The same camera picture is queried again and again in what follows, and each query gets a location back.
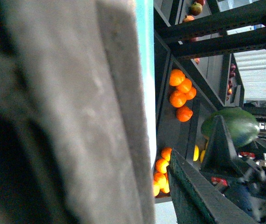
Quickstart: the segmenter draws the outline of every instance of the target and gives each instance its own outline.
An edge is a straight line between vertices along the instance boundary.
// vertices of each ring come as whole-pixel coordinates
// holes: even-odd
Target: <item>tangerine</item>
[[[181,122],[188,121],[193,116],[193,111],[190,110],[187,106],[179,107],[176,111],[176,117]]]
[[[168,161],[165,159],[159,159],[156,161],[156,170],[162,174],[167,172]]]
[[[169,101],[170,101],[172,106],[181,107],[181,106],[183,106],[186,103],[187,97],[185,96],[184,93],[182,93],[182,92],[180,92],[178,90],[175,90],[170,95]]]
[[[161,151],[161,157],[169,162],[171,151],[172,151],[172,148],[170,148],[170,147],[163,148]]]
[[[187,100],[193,99],[197,94],[197,90],[194,87],[191,87],[190,91],[188,91],[185,96]]]
[[[158,183],[160,188],[164,188],[166,185],[166,177],[164,174],[157,172],[153,175],[153,179]]]
[[[192,81],[186,78],[180,85],[176,87],[177,90],[181,91],[182,93],[187,93],[192,88]]]
[[[161,191],[162,191],[163,193],[165,193],[165,194],[168,194],[168,193],[170,192],[169,181],[168,181],[168,180],[166,180],[165,187],[163,187],[163,188],[161,189]]]
[[[170,74],[169,85],[177,86],[185,80],[185,74],[179,69],[173,69]]]
[[[153,195],[154,197],[160,193],[160,185],[155,180],[153,181]]]

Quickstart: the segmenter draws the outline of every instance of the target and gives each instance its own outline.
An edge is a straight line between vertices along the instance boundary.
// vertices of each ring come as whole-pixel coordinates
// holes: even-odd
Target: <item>steel beam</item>
[[[264,49],[265,45],[266,28],[260,28],[234,35],[184,43],[182,45],[176,45],[175,47],[169,45],[169,47],[175,57],[191,59],[196,57]]]
[[[266,116],[266,107],[242,107],[242,109],[255,116]]]
[[[187,40],[195,36],[205,36],[235,28],[262,24],[265,16],[266,0],[260,0],[246,6],[215,13],[190,22],[168,28],[164,27],[158,30],[158,32],[166,43],[171,43]]]

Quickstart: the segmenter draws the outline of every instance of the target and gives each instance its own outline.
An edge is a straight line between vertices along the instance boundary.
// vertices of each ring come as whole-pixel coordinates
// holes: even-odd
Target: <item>fruit sorting line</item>
[[[237,66],[235,69],[236,76],[232,81],[233,94],[231,96],[227,95],[230,66],[232,63],[236,64],[231,53],[251,50],[250,46],[252,46],[252,49],[266,48],[266,28],[255,30],[255,32],[249,34],[242,34],[245,39],[243,46],[237,45],[239,37],[235,35],[227,36],[225,31],[231,28],[247,26],[247,23],[244,24],[240,21],[243,18],[247,22],[251,22],[249,25],[266,21],[264,19],[266,10],[263,10],[260,6],[258,6],[258,10],[253,12],[250,9],[250,13],[245,10],[234,20],[230,18],[232,15],[236,16],[234,13],[225,12],[224,15],[227,18],[223,19],[223,14],[219,13],[217,1],[208,0],[198,18],[182,23],[182,19],[188,13],[188,7],[191,3],[191,0],[173,0],[172,6],[168,7],[170,10],[168,16],[164,15],[157,5],[154,8],[157,154],[160,153],[159,150],[163,147],[173,147],[190,164],[198,167],[198,164],[193,163],[192,158],[195,143],[199,142],[199,146],[205,144],[202,136],[200,136],[200,131],[198,131],[203,120],[212,112],[220,110],[224,106],[243,105],[244,87]],[[254,8],[256,5],[251,4],[246,7]],[[229,21],[229,23],[233,21],[234,23],[230,24],[229,27],[219,27],[225,24],[225,21]],[[211,22],[214,22],[215,28],[212,28]],[[218,42],[220,35],[222,35],[220,38],[224,40],[223,42]],[[184,43],[182,45],[177,42],[194,36],[203,37],[200,37],[198,42]],[[190,60],[190,58],[195,57],[204,58],[200,58],[200,64],[196,65],[193,60]],[[174,108],[169,103],[169,92],[171,91],[169,89],[169,73],[172,69],[183,71],[198,92],[198,95],[192,101],[187,102],[187,106],[194,112],[193,117],[183,124],[175,119]],[[169,195],[162,195],[162,197],[156,199],[156,203],[169,200],[171,200]]]

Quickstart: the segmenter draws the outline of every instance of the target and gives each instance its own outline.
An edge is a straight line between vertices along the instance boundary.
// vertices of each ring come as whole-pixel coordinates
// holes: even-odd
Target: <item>yellow fruit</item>
[[[160,193],[160,185],[158,182],[153,181],[153,195],[154,197],[157,196]]]
[[[169,165],[168,161],[165,159],[159,159],[156,161],[156,170],[162,174],[167,172],[167,166]]]
[[[203,159],[204,159],[204,156],[205,156],[205,150],[203,150],[202,152],[201,152],[201,155],[200,155],[200,162],[203,162]]]
[[[193,161],[197,161],[198,157],[199,157],[199,148],[197,145],[195,145]]]
[[[172,148],[170,148],[170,147],[163,148],[162,152],[161,152],[161,157],[169,162],[170,156],[171,156],[171,151],[172,151]]]
[[[169,182],[168,180],[166,181],[165,187],[161,189],[161,191],[165,194],[168,194],[170,192],[170,188],[169,188]]]
[[[167,180],[164,174],[157,172],[153,175],[153,179],[158,183],[160,188],[165,187]]]

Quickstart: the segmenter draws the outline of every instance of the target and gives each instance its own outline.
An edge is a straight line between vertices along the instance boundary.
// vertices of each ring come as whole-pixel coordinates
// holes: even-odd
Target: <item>blurry gray surface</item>
[[[155,204],[156,224],[176,224],[177,218],[172,202]]]
[[[80,223],[154,223],[135,2],[2,3],[18,55],[0,54],[0,113],[17,127],[53,223],[66,223],[62,206]],[[26,134],[28,119],[51,140],[65,204]]]

